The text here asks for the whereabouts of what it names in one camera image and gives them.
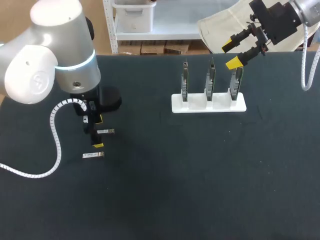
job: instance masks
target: black tabletop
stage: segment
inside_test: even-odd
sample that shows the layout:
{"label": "black tabletop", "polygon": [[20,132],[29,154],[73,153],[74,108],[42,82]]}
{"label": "black tabletop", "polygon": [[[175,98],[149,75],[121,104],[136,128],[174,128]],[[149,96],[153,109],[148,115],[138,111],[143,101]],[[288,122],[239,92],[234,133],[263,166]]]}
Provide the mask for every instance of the black tabletop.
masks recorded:
{"label": "black tabletop", "polygon": [[[233,55],[188,56],[189,92],[201,93],[214,57],[226,92]],[[100,56],[101,84],[123,105],[103,115],[103,159],[71,105],[56,116],[62,161],[27,179],[0,169],[1,240],[320,239],[320,70],[301,89],[301,53],[269,53],[244,69],[244,113],[173,114],[185,56]],[[311,67],[314,53],[307,56]],[[56,160],[49,114],[68,98],[5,99],[0,162],[40,174]]]}

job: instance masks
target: coiled cable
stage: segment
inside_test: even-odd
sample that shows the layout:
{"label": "coiled cable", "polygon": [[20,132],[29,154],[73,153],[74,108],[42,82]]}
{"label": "coiled cable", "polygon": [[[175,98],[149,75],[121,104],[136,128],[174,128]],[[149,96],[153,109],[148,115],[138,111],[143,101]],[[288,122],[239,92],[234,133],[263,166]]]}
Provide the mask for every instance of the coiled cable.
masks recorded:
{"label": "coiled cable", "polygon": [[315,53],[313,63],[310,70],[308,83],[306,85],[306,58],[307,58],[307,45],[308,45],[308,27],[303,25],[304,38],[303,38],[303,50],[302,50],[302,66],[301,66],[301,87],[304,91],[308,91],[314,81],[317,64],[320,58],[320,46]]}
{"label": "coiled cable", "polygon": [[56,145],[56,161],[55,161],[54,166],[49,171],[42,173],[42,174],[28,174],[28,173],[16,170],[16,169],[9,167],[9,166],[2,164],[2,163],[0,163],[0,168],[3,168],[5,170],[8,170],[8,171],[14,173],[14,174],[17,174],[17,175],[25,177],[25,178],[30,178],[30,179],[44,178],[44,177],[47,177],[50,174],[52,174],[55,170],[57,170],[57,168],[59,167],[60,161],[61,161],[62,151],[61,151],[61,145],[60,145],[59,137],[58,137],[57,130],[56,130],[55,117],[56,117],[57,111],[60,108],[62,108],[63,106],[65,106],[67,104],[73,104],[73,103],[79,104],[84,112],[87,110],[87,106],[83,101],[81,101],[79,99],[75,99],[75,98],[69,98],[67,100],[63,100],[62,102],[58,103],[53,108],[53,110],[50,114],[50,127],[51,127],[52,135],[54,138],[54,142]]}

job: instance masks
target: white stand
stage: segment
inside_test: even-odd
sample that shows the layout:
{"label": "white stand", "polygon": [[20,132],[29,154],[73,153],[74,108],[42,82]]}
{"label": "white stand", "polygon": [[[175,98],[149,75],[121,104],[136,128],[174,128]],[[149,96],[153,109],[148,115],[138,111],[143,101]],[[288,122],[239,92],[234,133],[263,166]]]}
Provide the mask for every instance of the white stand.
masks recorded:
{"label": "white stand", "polygon": [[182,101],[182,95],[173,94],[171,97],[172,112],[182,113],[230,113],[247,110],[244,95],[239,92],[237,100],[232,101],[230,88],[228,92],[213,93],[212,101],[207,101],[204,93],[188,93],[188,101]]}

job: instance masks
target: shelving unit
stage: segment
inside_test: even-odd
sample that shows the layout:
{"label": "shelving unit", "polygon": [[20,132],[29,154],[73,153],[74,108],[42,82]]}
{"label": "shelving unit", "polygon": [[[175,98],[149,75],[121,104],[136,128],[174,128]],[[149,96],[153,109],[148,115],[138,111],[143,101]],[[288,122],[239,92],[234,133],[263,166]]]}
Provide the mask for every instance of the shelving unit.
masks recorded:
{"label": "shelving unit", "polygon": [[113,21],[112,0],[103,0],[113,53],[118,53],[117,40],[196,40],[200,39],[198,24],[235,4],[238,0],[159,0],[155,6],[153,31],[123,32],[118,17]]}

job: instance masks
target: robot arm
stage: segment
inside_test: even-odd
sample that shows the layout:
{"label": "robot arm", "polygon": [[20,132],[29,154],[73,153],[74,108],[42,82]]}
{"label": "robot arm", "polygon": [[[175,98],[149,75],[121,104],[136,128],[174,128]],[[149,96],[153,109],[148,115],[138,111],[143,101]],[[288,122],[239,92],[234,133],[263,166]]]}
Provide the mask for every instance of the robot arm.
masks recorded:
{"label": "robot arm", "polygon": [[250,34],[257,38],[256,47],[227,62],[230,70],[247,65],[259,53],[264,55],[268,51],[268,41],[276,45],[294,34],[301,24],[311,27],[320,22],[320,0],[290,0],[284,5],[278,2],[270,8],[266,8],[262,0],[253,0],[249,5],[253,10],[251,21],[258,21],[261,26],[250,23],[247,29],[231,36],[222,50],[227,53]]}
{"label": "robot arm", "polygon": [[0,46],[0,93],[34,104],[60,88],[73,95],[100,82],[92,36],[79,0],[39,0],[31,9],[32,25]]}

